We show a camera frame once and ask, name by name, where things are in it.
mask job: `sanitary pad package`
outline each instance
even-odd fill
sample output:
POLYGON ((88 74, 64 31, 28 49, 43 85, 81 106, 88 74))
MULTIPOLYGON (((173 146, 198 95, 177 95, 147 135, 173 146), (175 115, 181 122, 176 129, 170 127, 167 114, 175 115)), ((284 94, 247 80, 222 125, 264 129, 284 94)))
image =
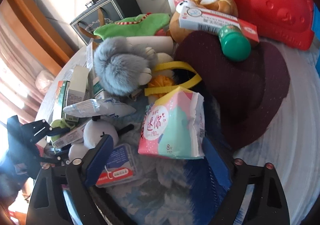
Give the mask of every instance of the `sanitary pad package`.
POLYGON ((175 159, 203 158, 203 96, 178 87, 148 106, 138 153, 175 159))

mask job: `gray fluffy plush toy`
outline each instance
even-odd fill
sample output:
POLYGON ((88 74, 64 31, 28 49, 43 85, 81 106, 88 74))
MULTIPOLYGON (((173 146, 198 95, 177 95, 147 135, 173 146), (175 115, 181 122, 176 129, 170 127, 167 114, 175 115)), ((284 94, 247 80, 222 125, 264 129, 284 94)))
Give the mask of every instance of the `gray fluffy plush toy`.
POLYGON ((150 47, 130 45, 126 38, 114 37, 98 46, 93 62, 101 86, 110 94, 125 96, 151 80, 158 57, 150 47))

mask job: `green bottle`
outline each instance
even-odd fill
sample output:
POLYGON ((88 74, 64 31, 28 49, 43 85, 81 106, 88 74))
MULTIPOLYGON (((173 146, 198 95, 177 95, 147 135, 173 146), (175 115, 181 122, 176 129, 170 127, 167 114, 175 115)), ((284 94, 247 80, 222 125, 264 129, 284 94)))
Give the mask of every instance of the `green bottle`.
POLYGON ((251 45, 241 30, 234 25, 223 26, 218 33, 223 54, 231 61, 244 61, 249 57, 251 45))

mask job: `paper roll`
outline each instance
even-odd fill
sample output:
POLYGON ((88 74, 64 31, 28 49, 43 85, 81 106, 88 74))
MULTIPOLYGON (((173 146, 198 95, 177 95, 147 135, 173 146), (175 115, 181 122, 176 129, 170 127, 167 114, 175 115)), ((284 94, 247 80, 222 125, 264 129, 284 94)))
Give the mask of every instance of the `paper roll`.
POLYGON ((146 44, 155 50, 156 53, 173 54, 173 40, 168 36, 137 36, 127 37, 128 43, 132 45, 146 44))

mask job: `teddy bear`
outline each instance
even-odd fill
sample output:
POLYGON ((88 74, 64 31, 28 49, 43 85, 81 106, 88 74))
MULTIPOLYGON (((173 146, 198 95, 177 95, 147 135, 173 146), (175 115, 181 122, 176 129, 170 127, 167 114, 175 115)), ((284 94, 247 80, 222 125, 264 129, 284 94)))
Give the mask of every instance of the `teddy bear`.
POLYGON ((175 42, 181 43, 193 30, 183 29, 179 26, 179 16, 184 6, 206 8, 225 14, 238 16, 238 9, 234 0, 184 0, 178 3, 173 14, 167 36, 171 36, 175 42))

